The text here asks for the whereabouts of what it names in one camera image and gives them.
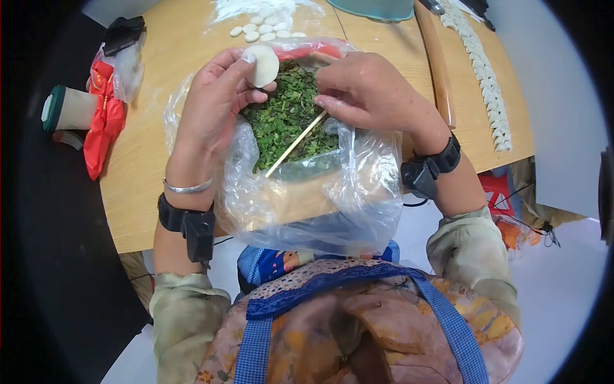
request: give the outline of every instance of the sleeve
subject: sleeve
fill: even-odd
[[[158,383],[194,382],[207,347],[229,309],[230,296],[211,288],[207,275],[156,276],[149,312]]]
[[[444,217],[437,232],[429,238],[426,251],[438,276],[488,297],[520,329],[520,309],[507,249],[488,206]]]

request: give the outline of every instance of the floor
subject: floor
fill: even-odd
[[[406,202],[418,199],[406,196]],[[432,202],[404,208],[394,240],[401,249],[401,264],[427,272],[426,241],[441,214]],[[600,240],[599,222],[585,219],[556,229],[561,248],[544,241],[524,249],[510,262],[522,311],[525,350],[510,384],[547,383],[564,362],[590,314],[599,291],[607,247]],[[236,259],[245,244],[232,239],[215,247],[209,277],[214,287],[239,292]],[[150,252],[144,252],[153,269]],[[155,383],[151,326],[137,335],[117,359],[103,384]]]

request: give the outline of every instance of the knife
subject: knife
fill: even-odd
[[[436,0],[420,0],[420,2],[435,16],[441,16],[446,13],[446,10]]]

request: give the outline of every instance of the wooden table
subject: wooden table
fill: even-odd
[[[418,92],[434,101],[433,83],[422,35],[416,18],[401,22],[398,33],[383,23],[333,9],[316,0],[324,14],[299,6],[293,15],[293,31],[308,36],[344,38],[367,52],[386,57]],[[250,16],[212,24],[214,4],[202,0],[163,0],[145,14],[147,40],[142,50],[145,73],[141,91],[130,104],[126,127],[113,145],[100,188],[111,234],[118,253],[150,249],[154,244],[157,198],[168,159],[164,123],[166,102],[181,81],[197,71],[217,52],[244,47],[244,39],[233,39],[230,30],[249,22]],[[492,130],[471,61],[456,32],[433,22],[440,37],[456,111],[456,130],[463,150],[477,172],[490,170],[534,154],[529,116],[518,79],[497,36],[469,18],[479,35],[484,52],[497,75],[507,109],[514,149],[494,152]],[[403,158],[413,149],[403,139]]]

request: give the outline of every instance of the black cable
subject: black cable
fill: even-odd
[[[406,204],[406,203],[403,203],[403,206],[421,206],[421,205],[425,205],[426,202],[428,202],[428,201],[429,201],[429,199],[425,198],[423,201],[421,201],[421,202],[419,202],[417,204]]]
[[[228,240],[230,240],[230,239],[232,239],[232,238],[234,238],[234,237],[232,237],[232,236],[231,236],[231,237],[229,237],[229,238],[225,238],[224,240],[222,240],[222,241],[218,241],[217,243],[215,243],[215,244],[213,244],[213,245],[215,246],[215,245],[218,245],[218,244],[222,244],[223,242],[228,241]]]
[[[142,277],[146,277],[146,276],[153,276],[153,273],[148,273],[148,274],[143,275],[143,276],[133,277],[132,279],[130,279],[130,281],[133,281],[133,280],[136,280],[136,279],[140,279],[140,278],[142,278]]]
[[[514,192],[513,194],[509,195],[508,197],[504,198],[503,200],[501,200],[500,202],[498,202],[497,204],[492,204],[491,202],[489,202],[489,204],[493,207],[493,208],[497,208],[497,210],[499,212],[501,212],[502,215],[510,217],[512,219],[514,219],[516,222],[519,222],[522,225],[525,225],[526,227],[528,227],[529,229],[531,229],[533,232],[537,233],[540,236],[544,236],[544,237],[548,237],[551,240],[550,245],[546,244],[546,241],[544,240],[544,246],[546,246],[547,248],[550,248],[553,245],[557,245],[559,246],[559,248],[561,247],[561,243],[559,242],[559,239],[556,238],[556,234],[554,233],[554,228],[550,228],[548,230],[543,230],[543,229],[538,229],[538,228],[533,228],[531,227],[529,224],[525,223],[522,220],[519,220],[517,218],[515,218],[514,216],[507,214],[505,212],[503,212],[497,205],[503,203],[505,200],[508,200],[510,197],[514,196],[515,194],[517,194],[518,192],[520,192],[521,190],[532,186],[533,184],[528,184],[520,189],[518,189],[516,192]]]

